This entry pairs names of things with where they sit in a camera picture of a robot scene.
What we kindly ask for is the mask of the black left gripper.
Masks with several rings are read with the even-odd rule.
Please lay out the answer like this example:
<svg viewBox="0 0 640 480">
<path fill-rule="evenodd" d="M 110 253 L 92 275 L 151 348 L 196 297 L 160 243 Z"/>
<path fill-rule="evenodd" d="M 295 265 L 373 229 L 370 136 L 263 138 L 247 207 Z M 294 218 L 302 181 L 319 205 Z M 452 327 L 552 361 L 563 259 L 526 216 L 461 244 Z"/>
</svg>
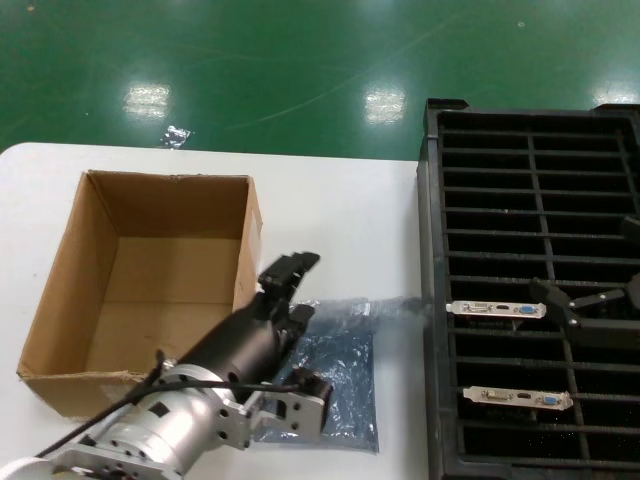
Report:
<svg viewBox="0 0 640 480">
<path fill-rule="evenodd" d="M 312 252 L 281 255 L 258 277 L 264 292 L 221 321 L 178 363 L 202 367 L 221 380 L 234 383 L 272 379 L 315 314 L 313 306 L 291 307 L 288 300 L 319 261 L 320 256 Z"/>
</svg>

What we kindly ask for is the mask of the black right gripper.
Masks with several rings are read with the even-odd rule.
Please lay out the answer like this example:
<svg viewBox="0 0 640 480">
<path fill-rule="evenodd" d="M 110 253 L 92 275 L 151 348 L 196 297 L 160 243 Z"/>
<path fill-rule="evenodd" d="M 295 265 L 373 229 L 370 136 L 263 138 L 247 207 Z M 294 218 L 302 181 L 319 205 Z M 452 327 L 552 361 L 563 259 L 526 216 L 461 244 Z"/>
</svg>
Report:
<svg viewBox="0 0 640 480">
<path fill-rule="evenodd" d="M 627 241 L 640 241 L 640 221 L 626 216 L 620 223 L 620 233 Z M 580 316 L 578 310 L 594 305 L 606 306 L 608 302 L 625 297 L 625 291 L 614 289 L 572 299 L 567 293 L 548 281 L 533 278 L 529 282 L 529 293 L 535 302 L 546 307 L 545 317 L 564 329 L 609 329 L 624 330 L 628 321 L 614 318 L 588 318 Z M 640 315 L 640 274 L 629 281 L 629 302 L 632 306 L 633 318 Z"/>
</svg>

